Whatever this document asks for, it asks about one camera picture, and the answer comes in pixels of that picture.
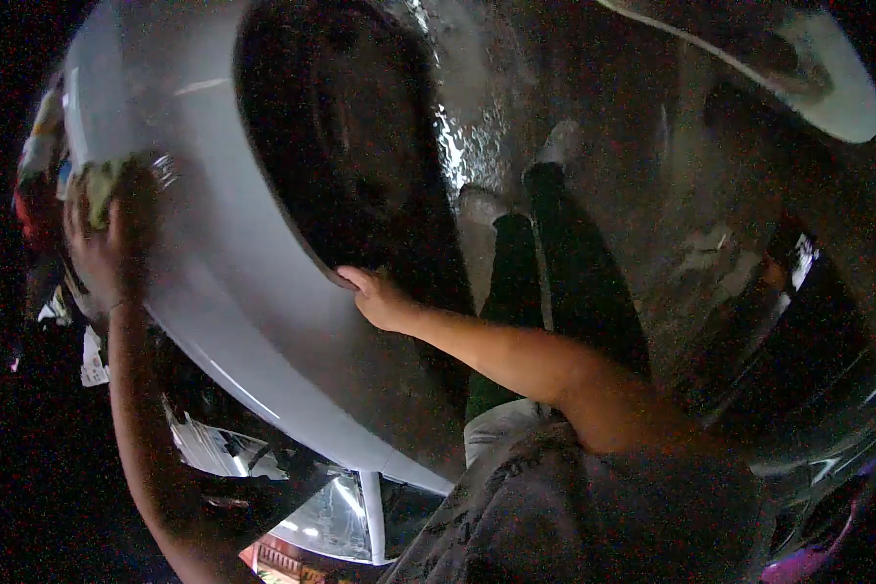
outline person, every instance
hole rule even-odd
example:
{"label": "person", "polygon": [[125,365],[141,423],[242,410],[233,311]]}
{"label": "person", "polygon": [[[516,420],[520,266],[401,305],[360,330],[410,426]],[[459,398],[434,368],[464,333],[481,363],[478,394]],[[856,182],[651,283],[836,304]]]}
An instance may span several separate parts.
{"label": "person", "polygon": [[[565,187],[579,132],[570,121],[555,127],[522,176],[525,198],[462,190],[462,212],[497,232],[481,319],[417,304],[381,274],[337,270],[374,326],[474,370],[468,469],[385,581],[719,583],[754,570],[759,483],[650,384],[622,275]],[[117,197],[109,229],[92,233],[84,193],[68,198],[71,253],[109,308],[111,404],[129,492],[184,582],[257,582],[196,511],[200,494],[160,412],[142,307],[147,209]],[[543,327],[533,222],[552,331]]]}

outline hand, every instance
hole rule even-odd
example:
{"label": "hand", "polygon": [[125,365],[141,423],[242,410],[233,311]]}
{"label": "hand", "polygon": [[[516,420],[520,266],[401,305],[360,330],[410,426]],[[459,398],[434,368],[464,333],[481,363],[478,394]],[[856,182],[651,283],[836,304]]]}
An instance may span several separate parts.
{"label": "hand", "polygon": [[72,261],[91,277],[91,294],[101,309],[139,302],[146,287],[146,254],[155,233],[153,209],[136,196],[147,185],[117,188],[108,210],[108,227],[89,223],[90,201],[85,176],[73,178],[65,200],[63,224]]}
{"label": "hand", "polygon": [[378,329],[401,333],[422,309],[381,274],[349,265],[337,268],[337,273],[357,286],[354,297],[357,308]]}

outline wrist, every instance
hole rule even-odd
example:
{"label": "wrist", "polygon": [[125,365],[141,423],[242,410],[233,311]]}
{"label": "wrist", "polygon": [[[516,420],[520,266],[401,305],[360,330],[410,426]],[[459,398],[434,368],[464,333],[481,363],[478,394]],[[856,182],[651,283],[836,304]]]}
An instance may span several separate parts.
{"label": "wrist", "polygon": [[432,307],[418,302],[412,303],[400,319],[396,332],[421,339],[422,331],[427,328],[426,323],[437,312],[438,310]]}
{"label": "wrist", "polygon": [[135,317],[144,317],[145,314],[143,301],[133,297],[119,300],[107,310],[107,318],[110,321],[133,320]]}

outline paper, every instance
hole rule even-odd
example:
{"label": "paper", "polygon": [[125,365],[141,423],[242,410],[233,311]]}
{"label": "paper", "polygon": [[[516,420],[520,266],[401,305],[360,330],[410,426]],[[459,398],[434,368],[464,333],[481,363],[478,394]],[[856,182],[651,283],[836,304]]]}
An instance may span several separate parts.
{"label": "paper", "polygon": [[101,337],[90,326],[85,330],[85,349],[81,364],[81,384],[94,387],[110,381],[110,372],[101,361]]}

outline forearm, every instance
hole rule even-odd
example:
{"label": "forearm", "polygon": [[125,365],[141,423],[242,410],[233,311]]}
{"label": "forearm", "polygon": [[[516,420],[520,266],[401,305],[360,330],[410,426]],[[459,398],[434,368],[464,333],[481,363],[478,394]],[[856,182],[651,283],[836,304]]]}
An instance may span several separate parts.
{"label": "forearm", "polygon": [[179,460],[151,369],[145,311],[110,318],[110,401],[129,494],[175,573],[187,584],[256,583],[239,549],[201,515],[197,484]]}
{"label": "forearm", "polygon": [[699,444],[694,426],[653,388],[594,349],[538,329],[422,309],[403,333],[457,357],[510,391],[560,409],[588,450]]}
{"label": "forearm", "polygon": [[181,480],[185,472],[152,374],[145,311],[138,303],[117,307],[109,326],[110,400],[130,494],[147,522],[181,530],[188,517],[175,510],[187,505],[193,485]]}
{"label": "forearm", "polygon": [[403,333],[452,355],[506,389],[558,404],[584,383],[599,357],[584,345],[540,329],[503,326],[446,310],[423,308]]}

